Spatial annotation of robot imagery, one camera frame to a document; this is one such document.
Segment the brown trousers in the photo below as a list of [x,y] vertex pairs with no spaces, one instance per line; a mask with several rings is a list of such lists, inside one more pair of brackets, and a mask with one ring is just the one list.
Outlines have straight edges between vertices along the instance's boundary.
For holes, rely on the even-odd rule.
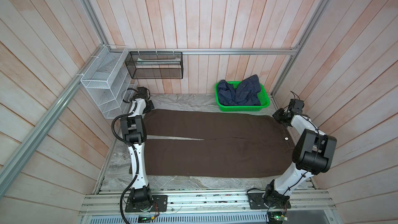
[[144,125],[148,175],[260,178],[292,162],[289,132],[267,115],[154,110]]

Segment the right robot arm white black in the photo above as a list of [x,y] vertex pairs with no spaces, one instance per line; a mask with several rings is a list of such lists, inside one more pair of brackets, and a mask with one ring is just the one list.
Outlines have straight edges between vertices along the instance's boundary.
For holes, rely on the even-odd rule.
[[308,116],[278,109],[273,117],[285,127],[301,133],[292,153],[292,163],[282,176],[267,185],[262,198],[266,207],[287,204],[297,187],[308,178],[326,173],[331,165],[337,139],[320,131]]

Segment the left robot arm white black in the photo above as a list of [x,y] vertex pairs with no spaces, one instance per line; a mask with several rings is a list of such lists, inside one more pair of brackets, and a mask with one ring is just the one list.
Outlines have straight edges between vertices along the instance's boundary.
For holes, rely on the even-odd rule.
[[126,208],[148,211],[152,208],[153,198],[149,187],[145,167],[146,129],[143,122],[143,113],[146,100],[138,98],[130,109],[128,116],[120,119],[123,142],[127,144],[131,155],[133,183],[129,186],[129,197]]

